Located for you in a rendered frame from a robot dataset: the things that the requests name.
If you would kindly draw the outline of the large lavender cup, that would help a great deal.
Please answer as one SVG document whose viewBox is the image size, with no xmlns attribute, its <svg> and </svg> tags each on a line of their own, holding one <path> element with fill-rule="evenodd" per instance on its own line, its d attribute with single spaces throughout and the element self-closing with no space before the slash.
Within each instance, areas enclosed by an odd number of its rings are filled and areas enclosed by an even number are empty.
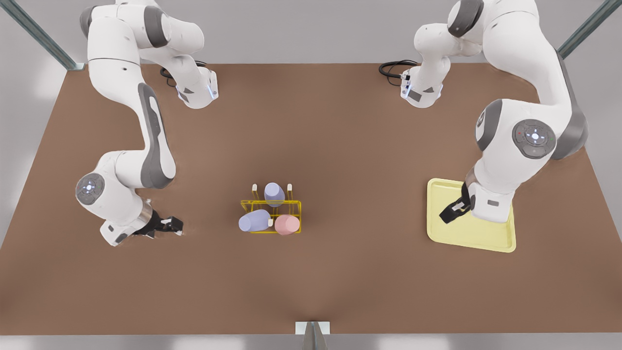
<svg viewBox="0 0 622 350">
<path fill-rule="evenodd" d="M 240 217 L 238 226 L 243 232 L 261 232 L 270 226 L 270 220 L 269 212 L 258 209 Z"/>
</svg>

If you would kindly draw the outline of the pink cup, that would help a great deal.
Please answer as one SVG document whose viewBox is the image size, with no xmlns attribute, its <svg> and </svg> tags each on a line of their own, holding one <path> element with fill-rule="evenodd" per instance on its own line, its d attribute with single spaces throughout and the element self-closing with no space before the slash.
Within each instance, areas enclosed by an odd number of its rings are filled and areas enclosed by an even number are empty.
<svg viewBox="0 0 622 350">
<path fill-rule="evenodd" d="M 280 215 L 274 222 L 274 229 L 279 235 L 291 235 L 300 229 L 300 221 L 293 215 Z"/>
</svg>

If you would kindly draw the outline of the pale yellow tray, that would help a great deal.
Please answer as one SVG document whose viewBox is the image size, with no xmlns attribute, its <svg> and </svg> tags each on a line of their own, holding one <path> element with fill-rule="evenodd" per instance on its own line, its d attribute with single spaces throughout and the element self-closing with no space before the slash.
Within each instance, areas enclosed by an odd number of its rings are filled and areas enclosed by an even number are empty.
<svg viewBox="0 0 622 350">
<path fill-rule="evenodd" d="M 445 224 L 439 214 L 461 195 L 461 181 L 433 178 L 427 183 L 427 235 L 435 242 L 495 252 L 513 252 L 516 248 L 513 206 L 504 224 L 484 221 L 471 212 Z"/>
</svg>

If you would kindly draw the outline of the small lavender cup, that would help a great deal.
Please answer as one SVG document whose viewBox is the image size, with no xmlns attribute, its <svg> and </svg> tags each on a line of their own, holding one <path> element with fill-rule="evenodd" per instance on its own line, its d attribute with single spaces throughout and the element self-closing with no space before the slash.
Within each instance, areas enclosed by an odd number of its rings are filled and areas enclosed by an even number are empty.
<svg viewBox="0 0 622 350">
<path fill-rule="evenodd" d="M 264 188 L 264 199 L 267 205 L 278 208 L 286 200 L 286 195 L 281 186 L 275 182 L 269 182 Z"/>
</svg>

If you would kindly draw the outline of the silver frame post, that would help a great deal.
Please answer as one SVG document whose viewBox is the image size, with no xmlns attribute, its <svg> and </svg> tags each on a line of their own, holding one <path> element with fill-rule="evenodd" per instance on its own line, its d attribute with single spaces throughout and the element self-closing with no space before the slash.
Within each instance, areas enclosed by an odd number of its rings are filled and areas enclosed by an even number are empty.
<svg viewBox="0 0 622 350">
<path fill-rule="evenodd" d="M 622 6 L 622 0 L 604 0 L 604 2 L 557 49 L 561 58 L 565 59 L 573 53 L 573 51 L 620 6 Z"/>
<path fill-rule="evenodd" d="M 329 321 L 297 321 L 295 334 L 304 335 L 302 350 L 328 350 L 325 335 L 330 334 Z"/>
<path fill-rule="evenodd" d="M 65 69 L 84 70 L 85 64 L 75 62 L 15 0 L 0 0 L 0 7 Z"/>
</svg>

